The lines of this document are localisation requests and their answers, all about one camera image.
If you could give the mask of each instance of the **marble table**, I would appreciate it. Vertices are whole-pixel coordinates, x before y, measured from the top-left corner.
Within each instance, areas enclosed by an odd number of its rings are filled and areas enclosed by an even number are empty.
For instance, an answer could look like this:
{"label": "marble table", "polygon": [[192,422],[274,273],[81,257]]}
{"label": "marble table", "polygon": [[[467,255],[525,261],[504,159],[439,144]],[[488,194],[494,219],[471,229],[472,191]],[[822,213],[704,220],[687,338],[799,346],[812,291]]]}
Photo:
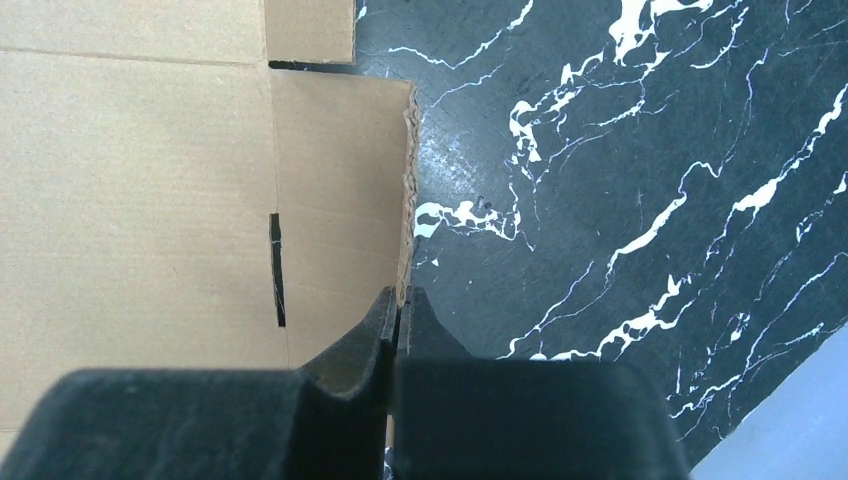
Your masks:
{"label": "marble table", "polygon": [[693,464],[848,320],[844,0],[360,0],[418,85],[414,283],[475,355],[646,371]]}

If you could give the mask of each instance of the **flattened cardboard box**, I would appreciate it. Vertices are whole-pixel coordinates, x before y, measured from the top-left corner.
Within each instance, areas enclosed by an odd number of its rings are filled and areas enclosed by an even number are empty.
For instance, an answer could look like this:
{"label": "flattened cardboard box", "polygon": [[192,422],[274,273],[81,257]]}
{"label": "flattened cardboard box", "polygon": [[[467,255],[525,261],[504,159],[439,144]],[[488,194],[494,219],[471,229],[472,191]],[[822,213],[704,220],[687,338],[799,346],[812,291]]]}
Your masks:
{"label": "flattened cardboard box", "polygon": [[9,0],[0,17],[0,456],[70,370],[295,367],[405,284],[413,87],[267,66],[352,61],[353,0]]}

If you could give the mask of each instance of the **black marble surface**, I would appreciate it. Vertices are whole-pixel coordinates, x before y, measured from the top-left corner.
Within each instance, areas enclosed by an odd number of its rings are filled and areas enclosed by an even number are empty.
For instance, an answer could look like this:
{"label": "black marble surface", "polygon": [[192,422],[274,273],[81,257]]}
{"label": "black marble surface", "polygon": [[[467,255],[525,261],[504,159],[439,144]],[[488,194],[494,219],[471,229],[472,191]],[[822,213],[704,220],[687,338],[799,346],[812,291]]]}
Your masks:
{"label": "black marble surface", "polygon": [[844,0],[366,0],[413,282],[473,354],[638,365],[697,463],[848,320]]}

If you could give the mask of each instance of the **cardboard box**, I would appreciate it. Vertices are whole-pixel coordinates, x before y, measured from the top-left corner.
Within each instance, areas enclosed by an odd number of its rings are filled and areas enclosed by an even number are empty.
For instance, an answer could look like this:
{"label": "cardboard box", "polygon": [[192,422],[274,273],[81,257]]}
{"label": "cardboard box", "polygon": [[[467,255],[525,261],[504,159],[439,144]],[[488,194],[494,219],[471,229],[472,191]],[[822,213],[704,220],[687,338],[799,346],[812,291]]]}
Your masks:
{"label": "cardboard box", "polygon": [[268,68],[352,61],[353,0],[0,17],[0,448],[70,370],[296,367],[405,285],[413,86]]}

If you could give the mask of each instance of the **corrugated cardboard edge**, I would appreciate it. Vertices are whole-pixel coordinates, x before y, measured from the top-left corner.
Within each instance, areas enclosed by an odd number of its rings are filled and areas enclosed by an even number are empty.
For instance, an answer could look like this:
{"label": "corrugated cardboard edge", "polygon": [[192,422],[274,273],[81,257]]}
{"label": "corrugated cardboard edge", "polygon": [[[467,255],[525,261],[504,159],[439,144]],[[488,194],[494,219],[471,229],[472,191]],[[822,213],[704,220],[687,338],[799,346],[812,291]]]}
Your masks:
{"label": "corrugated cardboard edge", "polygon": [[403,174],[403,218],[398,259],[398,305],[406,300],[406,287],[412,273],[412,254],[415,242],[415,209],[418,206],[418,142],[421,111],[415,101],[417,89],[409,86],[409,108],[403,112],[406,120],[406,170]]}

